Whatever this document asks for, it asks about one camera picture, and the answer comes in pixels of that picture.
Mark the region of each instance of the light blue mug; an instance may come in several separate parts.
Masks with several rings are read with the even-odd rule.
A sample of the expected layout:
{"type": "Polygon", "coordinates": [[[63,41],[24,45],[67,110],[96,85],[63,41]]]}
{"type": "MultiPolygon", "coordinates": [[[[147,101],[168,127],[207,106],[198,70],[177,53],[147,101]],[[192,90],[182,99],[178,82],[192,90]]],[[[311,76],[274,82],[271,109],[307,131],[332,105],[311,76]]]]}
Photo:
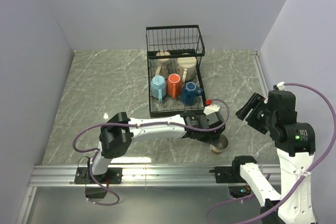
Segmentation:
{"type": "Polygon", "coordinates": [[[162,98],[167,94],[166,79],[163,76],[155,76],[151,82],[152,95],[162,102],[162,98]]]}

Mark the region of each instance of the small cup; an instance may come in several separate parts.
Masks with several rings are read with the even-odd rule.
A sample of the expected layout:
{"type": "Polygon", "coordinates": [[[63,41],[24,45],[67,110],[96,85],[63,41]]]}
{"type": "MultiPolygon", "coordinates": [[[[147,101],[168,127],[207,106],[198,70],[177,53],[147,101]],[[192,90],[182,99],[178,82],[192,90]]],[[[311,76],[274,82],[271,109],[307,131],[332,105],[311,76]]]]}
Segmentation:
{"type": "Polygon", "coordinates": [[[197,87],[193,82],[187,82],[182,88],[181,102],[185,105],[191,106],[196,103],[195,98],[203,94],[203,89],[197,87]]]}
{"type": "Polygon", "coordinates": [[[173,73],[167,80],[167,93],[176,99],[181,94],[182,81],[181,77],[177,73],[173,73]]]}
{"type": "Polygon", "coordinates": [[[190,81],[195,76],[197,59],[196,57],[186,57],[177,59],[177,73],[182,79],[182,83],[190,81]]]}
{"type": "Polygon", "coordinates": [[[158,98],[159,102],[162,102],[162,98],[166,95],[166,80],[163,76],[154,76],[151,81],[151,91],[155,98],[158,98]]]}
{"type": "MultiPolygon", "coordinates": [[[[156,56],[170,56],[170,53],[168,51],[159,51],[157,52],[156,56]]],[[[165,79],[168,79],[169,75],[173,73],[173,65],[172,65],[172,59],[170,58],[163,58],[158,59],[157,61],[157,69],[155,72],[155,75],[163,76],[165,79]]]]}

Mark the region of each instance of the mug handle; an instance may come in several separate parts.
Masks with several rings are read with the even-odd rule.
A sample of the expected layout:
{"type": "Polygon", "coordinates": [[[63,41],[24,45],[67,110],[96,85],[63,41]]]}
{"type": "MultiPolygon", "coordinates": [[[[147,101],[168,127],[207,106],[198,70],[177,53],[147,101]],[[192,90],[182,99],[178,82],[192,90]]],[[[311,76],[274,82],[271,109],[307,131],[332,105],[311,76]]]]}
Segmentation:
{"type": "Polygon", "coordinates": [[[198,87],[198,88],[197,88],[197,95],[200,96],[200,95],[202,95],[203,93],[204,93],[204,90],[203,90],[202,88],[198,87]]]}
{"type": "Polygon", "coordinates": [[[188,69],[183,69],[182,83],[185,83],[185,78],[187,77],[188,69]]]}
{"type": "Polygon", "coordinates": [[[155,76],[159,76],[160,75],[161,68],[162,68],[162,65],[159,64],[159,66],[156,69],[155,76]]]}
{"type": "Polygon", "coordinates": [[[158,89],[159,91],[159,102],[162,102],[162,89],[158,89]]]}
{"type": "Polygon", "coordinates": [[[173,84],[173,99],[176,99],[176,84],[173,84]]]}

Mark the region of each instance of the cable tie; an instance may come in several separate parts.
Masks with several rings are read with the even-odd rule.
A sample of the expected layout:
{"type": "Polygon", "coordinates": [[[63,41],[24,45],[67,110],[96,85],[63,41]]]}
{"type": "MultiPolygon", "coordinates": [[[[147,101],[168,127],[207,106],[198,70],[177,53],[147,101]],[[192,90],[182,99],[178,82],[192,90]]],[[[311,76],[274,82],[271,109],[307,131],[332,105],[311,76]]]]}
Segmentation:
{"type": "Polygon", "coordinates": [[[302,175],[303,175],[304,177],[308,177],[308,176],[311,175],[311,172],[304,171],[304,172],[302,173],[302,175]]]}

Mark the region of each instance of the dark blue mug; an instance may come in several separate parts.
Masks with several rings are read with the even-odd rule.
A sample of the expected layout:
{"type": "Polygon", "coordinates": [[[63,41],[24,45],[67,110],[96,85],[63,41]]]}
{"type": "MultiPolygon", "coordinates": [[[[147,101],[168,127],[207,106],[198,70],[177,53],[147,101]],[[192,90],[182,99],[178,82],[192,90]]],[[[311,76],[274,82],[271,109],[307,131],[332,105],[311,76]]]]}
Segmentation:
{"type": "Polygon", "coordinates": [[[196,103],[196,97],[203,94],[203,89],[198,87],[193,82],[186,83],[182,88],[181,102],[185,105],[191,106],[196,103]]]}

